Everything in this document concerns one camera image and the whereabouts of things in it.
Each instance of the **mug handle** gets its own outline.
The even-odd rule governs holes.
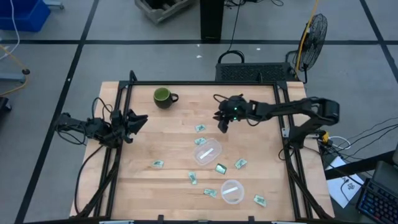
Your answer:
[[[177,101],[178,101],[178,95],[177,95],[177,94],[175,94],[175,93],[172,93],[172,94],[171,94],[171,96],[172,96],[172,101],[173,101],[173,103],[175,103],[175,102],[177,102]]]

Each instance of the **white paper sheet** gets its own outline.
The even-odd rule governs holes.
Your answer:
[[[346,163],[340,158],[336,157],[333,162],[330,164],[333,167],[343,166]],[[358,181],[359,183],[363,184],[363,180],[358,177],[358,175],[354,174],[350,176],[352,179]],[[345,208],[347,206],[348,201],[347,198],[341,192],[341,185],[348,179],[348,182],[343,186],[343,192],[347,196],[348,200],[351,200],[357,191],[361,188],[360,185],[353,182],[348,177],[340,177],[333,180],[328,180],[328,188],[330,196],[342,207]]]

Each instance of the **concrete floor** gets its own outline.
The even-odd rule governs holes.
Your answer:
[[[214,80],[216,59],[228,49],[225,44],[86,44],[76,70],[70,70],[94,1],[63,0],[65,10],[52,9],[40,32],[20,33],[24,40],[39,41],[21,44],[15,51],[32,74],[25,89],[9,95],[14,109],[0,123],[0,224],[16,218],[68,73],[74,72],[74,76],[62,111],[85,119],[103,81],[126,80],[130,70],[139,80]],[[313,0],[284,2],[283,7],[268,0],[242,6],[235,39],[299,40]],[[326,128],[332,135],[350,137],[398,114],[398,77],[381,47],[392,44],[387,45],[387,51],[398,59],[398,18],[394,16],[398,2],[366,3],[384,40],[395,42],[381,42],[376,37],[360,0],[321,0],[318,6],[317,12],[328,18],[327,40],[373,40],[324,46],[308,73],[308,96],[330,98],[341,105],[340,123]],[[225,40],[231,38],[235,16],[236,8],[224,10]],[[199,40],[199,18],[196,4],[155,26],[132,0],[99,0],[87,40]],[[14,32],[1,30],[0,37],[16,38]],[[244,52],[247,62],[281,62],[287,51],[297,48],[288,42],[257,43],[236,44],[232,49]],[[233,57],[225,59],[236,61]],[[9,59],[0,61],[0,72],[19,70]],[[1,83],[0,92],[15,85]],[[396,134],[392,131],[356,156],[366,158],[395,149]],[[374,138],[346,153],[353,153]],[[53,137],[25,222],[68,217],[83,154],[84,147]]]

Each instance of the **electric fan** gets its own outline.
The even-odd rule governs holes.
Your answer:
[[[298,70],[304,72],[304,83],[307,83],[307,70],[312,68],[321,52],[323,43],[325,42],[327,29],[328,21],[326,17],[322,14],[315,15],[311,20],[308,30],[304,30],[301,37],[300,44],[304,39],[301,56],[298,56],[300,46],[298,46],[297,50],[290,51],[285,56],[285,62],[287,62],[290,54],[295,55],[293,58],[293,64],[295,67],[298,64]]]

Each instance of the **blue bin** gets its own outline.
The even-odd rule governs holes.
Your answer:
[[[12,3],[18,31],[38,32],[50,15],[43,0],[12,0]],[[0,29],[14,30],[10,0],[0,0]]]

